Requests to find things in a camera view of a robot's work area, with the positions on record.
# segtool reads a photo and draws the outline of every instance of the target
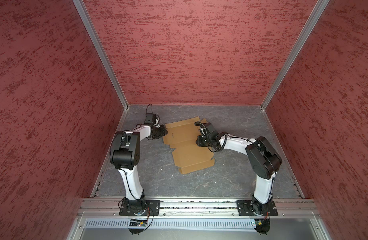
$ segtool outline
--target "cardboard sheet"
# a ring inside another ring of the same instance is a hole
[[[196,144],[200,127],[193,123],[200,121],[199,117],[165,124],[168,134],[163,137],[164,143],[175,148],[172,152],[173,161],[179,167],[181,174],[187,174],[215,164],[213,153],[207,147]]]

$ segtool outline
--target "brown cardboard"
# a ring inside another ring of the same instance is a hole
[[[196,144],[200,128],[193,123],[200,121],[199,117],[165,124],[168,134],[163,137],[165,144],[176,148],[172,152],[173,161],[179,167],[181,174],[187,174],[215,164],[213,153],[207,147]]]

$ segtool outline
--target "metal corner post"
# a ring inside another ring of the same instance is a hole
[[[265,108],[268,106],[269,102],[273,98],[273,95],[275,94],[278,87],[280,86],[286,73],[290,69],[293,61],[296,59],[298,53],[301,51],[302,46],[306,42],[307,38],[309,37],[311,31],[313,30],[314,26],[316,25],[317,21],[319,20],[322,12],[325,10],[325,7],[328,5],[328,3],[329,3],[329,0],[318,0],[317,1],[312,12],[310,13],[308,20],[306,21],[304,27],[302,28],[300,35],[298,36],[296,42],[294,43],[291,52],[289,53],[280,72],[278,73],[276,79],[274,80],[272,87],[270,88],[263,103],[261,104],[261,108],[263,110],[265,110]]]
[[[128,102],[125,99],[125,95],[123,93],[123,90],[121,89],[121,86],[119,84],[119,81],[117,80],[117,77],[114,73],[114,70],[111,66],[111,63],[108,59],[107,54],[105,53],[105,50],[103,48],[103,45],[101,44],[100,38],[97,35],[97,32],[95,30],[95,27],[93,26],[93,23],[91,21],[91,18],[89,17],[89,14],[87,12],[87,9],[83,3],[83,0],[72,0],[75,4],[75,7],[77,9],[77,12],[80,15],[81,20],[84,23],[84,26],[92,40],[93,45],[95,46],[95,49],[97,53],[99,54],[99,57],[101,59],[101,62],[104,65],[105,70],[107,71],[107,74],[113,84],[113,87],[121,101],[121,104],[123,105],[124,109],[128,108]]]

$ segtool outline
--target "red wall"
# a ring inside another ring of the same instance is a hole
[[[316,0],[85,0],[131,104],[256,104]]]
[[[0,239],[66,238],[121,112],[72,1],[0,1]]]
[[[368,239],[368,1],[330,1],[267,113],[332,237]]]

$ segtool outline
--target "red textured wall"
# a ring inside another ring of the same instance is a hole
[[[66,238],[121,112],[72,1],[0,1],[0,239]]]
[[[330,1],[267,113],[332,237],[368,239],[368,1]]]
[[[257,104],[316,0],[85,0],[129,103]]]

